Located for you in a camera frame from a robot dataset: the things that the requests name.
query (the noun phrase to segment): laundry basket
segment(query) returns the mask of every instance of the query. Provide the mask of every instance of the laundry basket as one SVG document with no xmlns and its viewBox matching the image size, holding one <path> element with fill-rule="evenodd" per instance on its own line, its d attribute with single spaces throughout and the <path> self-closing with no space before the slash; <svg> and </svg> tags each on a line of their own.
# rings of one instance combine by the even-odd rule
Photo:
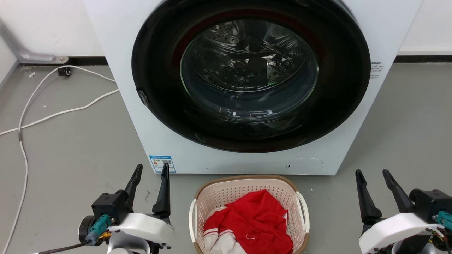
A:
<svg viewBox="0 0 452 254">
<path fill-rule="evenodd" d="M 190 237 L 199 254 L 204 251 L 204 223 L 209 215 L 244 195 L 266 189 L 288 212 L 287 234 L 293 253 L 304 251 L 309 240 L 309 213 L 305 199 L 288 179 L 278 175 L 242 175 L 212 180 L 196 192 L 190 206 Z"/>
</svg>

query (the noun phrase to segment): blue and white sticker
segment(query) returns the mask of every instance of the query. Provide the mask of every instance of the blue and white sticker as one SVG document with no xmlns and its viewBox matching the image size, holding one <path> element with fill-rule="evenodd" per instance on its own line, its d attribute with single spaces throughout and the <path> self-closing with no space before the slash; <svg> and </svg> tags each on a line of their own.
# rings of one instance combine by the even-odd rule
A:
<svg viewBox="0 0 452 254">
<path fill-rule="evenodd" d="M 173 159 L 171 156 L 158 156 L 158 155 L 150 155 L 149 158 L 151 159 L 151 165 L 154 168 L 154 172 L 156 173 L 162 173 L 163 165 L 165 163 L 168 163 L 169 171 L 171 173 L 176 173 L 176 169 L 174 169 Z"/>
</svg>

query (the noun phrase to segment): teal connector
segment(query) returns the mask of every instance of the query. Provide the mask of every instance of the teal connector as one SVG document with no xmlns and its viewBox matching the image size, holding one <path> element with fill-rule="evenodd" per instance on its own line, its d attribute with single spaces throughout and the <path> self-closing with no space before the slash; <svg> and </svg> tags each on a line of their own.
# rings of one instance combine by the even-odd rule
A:
<svg viewBox="0 0 452 254">
<path fill-rule="evenodd" d="M 88 245 L 96 244 L 99 237 L 110 227 L 112 221 L 108 215 L 102 215 L 96 223 L 89 230 L 89 234 L 85 237 L 85 240 L 91 240 Z"/>
<path fill-rule="evenodd" d="M 452 230 L 452 215 L 445 211 L 439 211 L 436 222 L 443 225 L 445 228 Z"/>
</svg>

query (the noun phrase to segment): washing machine front panel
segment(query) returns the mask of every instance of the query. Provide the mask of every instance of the washing machine front panel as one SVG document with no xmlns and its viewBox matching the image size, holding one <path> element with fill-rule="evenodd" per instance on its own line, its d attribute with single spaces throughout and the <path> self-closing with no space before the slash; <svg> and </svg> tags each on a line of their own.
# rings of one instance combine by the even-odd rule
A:
<svg viewBox="0 0 452 254">
<path fill-rule="evenodd" d="M 360 29 L 331 1 L 169 0 L 133 52 L 137 89 L 157 118 L 226 151 L 322 137 L 358 106 L 370 75 Z"/>
<path fill-rule="evenodd" d="M 364 121 L 421 2 L 344 0 L 367 41 L 371 56 L 372 71 L 366 93 L 354 112 L 328 134 L 302 146 L 270 153 L 222 151 L 193 142 L 168 128 L 139 100 L 130 64 L 132 50 L 139 30 L 160 5 L 159 1 L 86 0 L 85 5 L 151 163 L 150 156 L 171 157 L 173 171 L 182 174 L 334 175 Z"/>
</svg>

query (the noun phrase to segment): round black door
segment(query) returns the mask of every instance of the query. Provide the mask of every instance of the round black door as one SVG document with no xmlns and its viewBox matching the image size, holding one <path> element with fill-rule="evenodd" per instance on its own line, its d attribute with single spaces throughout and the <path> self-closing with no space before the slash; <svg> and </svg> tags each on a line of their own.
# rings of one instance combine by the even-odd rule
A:
<svg viewBox="0 0 452 254">
<path fill-rule="evenodd" d="M 334 130 L 363 98 L 370 59 L 331 0 L 168 0 L 141 28 L 132 72 L 144 104 L 173 131 L 255 153 Z"/>
</svg>

